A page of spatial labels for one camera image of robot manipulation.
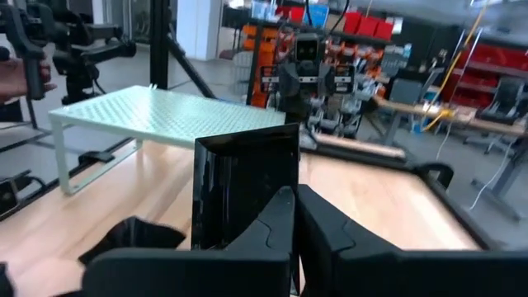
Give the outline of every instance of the white cable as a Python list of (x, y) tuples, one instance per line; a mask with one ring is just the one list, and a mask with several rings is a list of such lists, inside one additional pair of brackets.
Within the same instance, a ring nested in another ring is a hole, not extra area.
[(449, 123), (449, 126), (447, 127), (447, 133), (445, 134), (444, 141), (442, 141), (442, 144), (440, 144), (440, 147), (438, 148), (438, 153), (436, 153), (436, 161), (438, 161), (438, 158), (440, 157), (440, 152), (442, 151), (442, 148), (444, 147), (444, 144), (446, 144), (446, 141), (449, 138), (449, 134), (451, 133), (451, 126), (452, 125), (453, 125), (453, 122), (451, 121)]
[(480, 189), (480, 191), (478, 192), (478, 195), (477, 195), (477, 198), (475, 198), (475, 201), (473, 202), (473, 205), (471, 205), (471, 207), (469, 207), (469, 210), (473, 210), (473, 208), (475, 208), (475, 206), (477, 205), (477, 202), (479, 202), (479, 199), (480, 199), (480, 196), (482, 195), (482, 193), (484, 192), (484, 190), (486, 190), (486, 188), (488, 188), (488, 186), (495, 180), (495, 178), (498, 176), (498, 174), (501, 172), (502, 170), (502, 167), (504, 167), (504, 164), (506, 163), (506, 160), (508, 159), (508, 155), (510, 154), (510, 149), (512, 148), (512, 145), (515, 143), (515, 140), (511, 141), (510, 142), (510, 145), (508, 145), (508, 149), (506, 150), (506, 152), (504, 153), (504, 158), (502, 159), (502, 163), (501, 163), (501, 166), (498, 168), (497, 172), (495, 172), (495, 174), (493, 175), (492, 179), (490, 179), (483, 187), (482, 189)]

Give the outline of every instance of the black cloth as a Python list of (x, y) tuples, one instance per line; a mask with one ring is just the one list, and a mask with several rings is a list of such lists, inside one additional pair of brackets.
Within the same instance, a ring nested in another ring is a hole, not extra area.
[(9, 277), (7, 277), (7, 264), (0, 262), (0, 296), (13, 297), (15, 295)]
[(177, 248), (183, 240), (185, 235), (178, 230), (130, 217), (114, 226), (78, 260), (88, 265), (95, 257), (115, 248)]

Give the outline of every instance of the wooden board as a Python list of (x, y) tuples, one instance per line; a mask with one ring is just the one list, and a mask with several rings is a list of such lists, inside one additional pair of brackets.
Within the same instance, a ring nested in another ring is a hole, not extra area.
[[(192, 170), (191, 150), (145, 144), (76, 196), (56, 189), (1, 222), (0, 262), (8, 263), (17, 296), (78, 289), (78, 256), (131, 215), (190, 235)], [(301, 182), (401, 248), (477, 249), (414, 176), (308, 155), (299, 172)]]
[(352, 139), (337, 138), (326, 134), (316, 134), (318, 142), (324, 144), (335, 144), (344, 148), (360, 150), (367, 153), (377, 153), (386, 157), (405, 158), (405, 152), (400, 148), (386, 147), (380, 144), (369, 144)]

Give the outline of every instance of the camera rig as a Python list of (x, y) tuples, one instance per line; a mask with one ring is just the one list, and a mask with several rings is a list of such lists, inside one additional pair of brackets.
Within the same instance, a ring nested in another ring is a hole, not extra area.
[[(28, 4), (23, 11), (14, 6), (0, 5), (0, 33), (5, 33), (16, 54), (23, 59), (26, 71), (28, 99), (44, 98), (40, 77), (42, 50), (55, 43), (54, 66), (66, 76), (67, 96), (64, 105), (86, 100), (97, 94), (99, 70), (96, 65), (117, 57), (134, 57), (136, 45), (128, 40), (120, 27), (94, 25), (91, 17), (71, 11), (52, 11), (43, 4)], [(104, 45), (96, 41), (104, 40)]]

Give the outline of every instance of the white pillar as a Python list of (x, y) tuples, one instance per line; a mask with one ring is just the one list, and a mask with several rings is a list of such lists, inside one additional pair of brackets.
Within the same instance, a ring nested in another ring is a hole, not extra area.
[(220, 0), (178, 1), (176, 37), (187, 58), (216, 58), (221, 11)]
[(105, 23), (105, 0), (92, 0), (93, 23)]

